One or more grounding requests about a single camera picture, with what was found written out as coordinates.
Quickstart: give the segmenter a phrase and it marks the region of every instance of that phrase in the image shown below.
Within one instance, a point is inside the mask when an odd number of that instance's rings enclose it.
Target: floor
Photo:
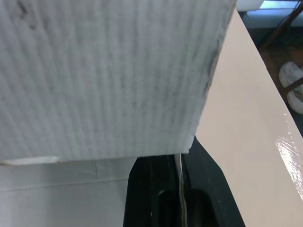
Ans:
[[[301,135],[303,136],[303,116],[297,114],[288,105],[286,93],[283,90],[278,76],[280,67],[288,61],[295,62],[299,67],[303,66],[303,48],[281,47],[281,45],[275,45],[268,47],[266,50],[263,50],[260,52],[260,55],[281,97],[286,102],[286,106],[291,113],[294,122],[296,123]]]

